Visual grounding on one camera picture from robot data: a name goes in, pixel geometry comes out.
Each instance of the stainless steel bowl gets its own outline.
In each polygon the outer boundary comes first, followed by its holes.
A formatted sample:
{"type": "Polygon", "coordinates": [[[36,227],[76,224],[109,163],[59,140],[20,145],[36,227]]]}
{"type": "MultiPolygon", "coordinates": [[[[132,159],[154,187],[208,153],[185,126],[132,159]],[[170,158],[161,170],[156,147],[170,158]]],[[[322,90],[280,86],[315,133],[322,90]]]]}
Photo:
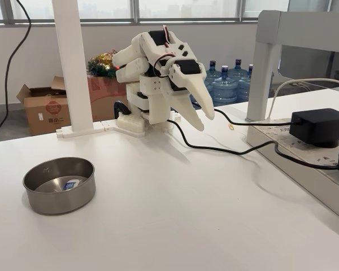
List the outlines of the stainless steel bowl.
{"type": "Polygon", "coordinates": [[[94,166],[82,158],[54,159],[32,168],[25,175],[23,185],[35,212],[45,214],[70,212],[93,198],[94,166]]]}

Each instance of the black cable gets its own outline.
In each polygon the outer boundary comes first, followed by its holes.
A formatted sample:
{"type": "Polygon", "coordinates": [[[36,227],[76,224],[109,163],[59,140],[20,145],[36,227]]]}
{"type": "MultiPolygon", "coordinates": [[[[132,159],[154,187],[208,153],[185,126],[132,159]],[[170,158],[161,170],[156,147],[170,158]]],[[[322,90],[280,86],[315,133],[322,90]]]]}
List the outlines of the black cable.
{"type": "Polygon", "coordinates": [[[153,65],[153,73],[154,73],[154,75],[156,75],[157,77],[159,77],[159,78],[166,78],[166,77],[168,77],[168,75],[165,75],[165,76],[162,76],[161,74],[160,74],[160,72],[159,72],[159,74],[158,73],[156,73],[156,65],[157,65],[157,63],[161,60],[161,59],[163,59],[163,58],[165,58],[165,57],[167,57],[167,56],[172,56],[173,57],[173,54],[172,53],[167,53],[167,54],[164,54],[164,55],[162,55],[161,57],[159,57],[155,62],[154,62],[154,65],[153,65]]]}
{"type": "Polygon", "coordinates": [[[15,50],[12,52],[12,54],[10,55],[9,57],[9,60],[7,62],[7,66],[6,66],[6,73],[5,73],[5,108],[6,108],[6,114],[5,114],[5,117],[4,119],[1,121],[0,123],[0,128],[1,126],[4,124],[4,122],[6,121],[8,115],[9,115],[9,106],[8,106],[8,98],[7,98],[7,78],[8,78],[8,74],[9,74],[9,68],[10,68],[10,63],[11,63],[11,60],[12,58],[14,57],[14,55],[16,54],[16,52],[18,51],[18,49],[21,47],[21,45],[24,43],[24,41],[27,39],[28,35],[29,35],[29,32],[30,32],[30,29],[32,27],[32,21],[25,9],[25,7],[20,3],[19,0],[16,0],[17,3],[19,4],[19,6],[23,9],[26,17],[28,18],[28,21],[29,21],[29,27],[28,27],[28,30],[24,36],[24,38],[22,39],[22,41],[20,41],[20,43],[18,44],[18,46],[15,48],[15,50]]]}
{"type": "Polygon", "coordinates": [[[129,108],[120,100],[114,102],[113,109],[114,109],[114,119],[118,119],[119,112],[121,112],[123,115],[129,115],[132,113],[129,110],[129,108]]]}
{"type": "MultiPolygon", "coordinates": [[[[199,108],[201,108],[201,106],[198,103],[192,102],[192,104],[194,106],[197,106],[199,108]]],[[[229,123],[233,124],[233,125],[238,125],[238,126],[287,126],[290,124],[297,124],[297,123],[235,123],[232,120],[230,120],[230,118],[226,115],[225,112],[219,110],[219,109],[214,109],[216,112],[221,113],[229,123]]]]}
{"type": "Polygon", "coordinates": [[[192,145],[192,144],[190,144],[187,141],[185,133],[183,132],[183,130],[181,129],[181,126],[177,122],[175,122],[173,120],[167,120],[167,121],[170,122],[170,123],[173,123],[173,124],[175,124],[177,126],[177,128],[179,129],[179,131],[180,131],[180,133],[182,135],[182,138],[183,138],[184,142],[190,148],[197,148],[197,149],[201,149],[201,150],[221,151],[221,152],[227,152],[229,154],[235,154],[235,155],[244,155],[244,154],[248,154],[249,152],[255,151],[255,150],[259,149],[259,148],[265,147],[267,145],[274,144],[275,145],[275,152],[278,155],[280,155],[281,157],[283,157],[285,159],[288,159],[288,160],[290,160],[290,161],[292,161],[294,163],[297,163],[299,165],[303,165],[303,166],[306,166],[306,167],[309,167],[309,168],[315,168],[315,169],[330,170],[330,171],[339,170],[339,166],[338,165],[335,165],[335,166],[332,166],[332,165],[315,165],[315,164],[310,164],[310,163],[298,160],[298,159],[296,159],[294,157],[291,157],[289,155],[283,154],[281,151],[279,151],[279,143],[277,141],[267,141],[265,143],[262,143],[261,145],[255,146],[255,147],[250,148],[250,149],[248,149],[246,151],[243,151],[243,152],[227,150],[225,148],[216,148],[216,147],[206,147],[206,146],[192,145]]]}

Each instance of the white bracket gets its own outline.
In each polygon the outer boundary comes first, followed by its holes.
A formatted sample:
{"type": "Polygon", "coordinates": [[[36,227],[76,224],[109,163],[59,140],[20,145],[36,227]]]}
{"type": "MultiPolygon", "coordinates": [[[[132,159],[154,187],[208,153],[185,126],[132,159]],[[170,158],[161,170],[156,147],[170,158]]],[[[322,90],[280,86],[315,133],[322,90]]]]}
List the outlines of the white bracket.
{"type": "Polygon", "coordinates": [[[56,130],[56,137],[69,138],[69,137],[78,137],[78,136],[84,136],[86,134],[96,134],[96,133],[102,133],[102,132],[105,132],[105,127],[100,121],[98,121],[96,123],[93,123],[93,129],[81,130],[78,132],[74,132],[71,126],[62,127],[61,129],[56,130]]]}

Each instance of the white 3d-printed robotic hand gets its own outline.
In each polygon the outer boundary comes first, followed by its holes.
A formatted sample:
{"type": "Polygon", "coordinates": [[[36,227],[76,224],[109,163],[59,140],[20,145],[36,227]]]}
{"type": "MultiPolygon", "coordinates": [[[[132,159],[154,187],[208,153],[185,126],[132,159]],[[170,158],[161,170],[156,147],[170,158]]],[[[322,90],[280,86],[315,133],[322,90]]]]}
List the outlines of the white 3d-printed robotic hand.
{"type": "Polygon", "coordinates": [[[129,109],[150,124],[167,121],[172,107],[203,131],[190,94],[209,119],[215,117],[212,99],[203,83],[205,67],[197,62],[189,45],[166,27],[135,36],[129,47],[113,56],[113,64],[121,67],[116,72],[118,82],[140,81],[127,84],[129,109]]]}

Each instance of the floor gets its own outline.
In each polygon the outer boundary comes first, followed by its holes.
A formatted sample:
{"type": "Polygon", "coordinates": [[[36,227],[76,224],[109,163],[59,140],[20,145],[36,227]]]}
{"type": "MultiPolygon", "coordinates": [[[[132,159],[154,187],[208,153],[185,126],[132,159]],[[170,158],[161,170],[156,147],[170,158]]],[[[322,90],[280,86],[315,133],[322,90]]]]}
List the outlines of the floor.
{"type": "MultiPolygon", "coordinates": [[[[5,117],[5,112],[0,112],[0,123],[5,117]]],[[[10,111],[9,116],[0,128],[0,141],[29,137],[29,126],[24,110],[10,111]]]]}

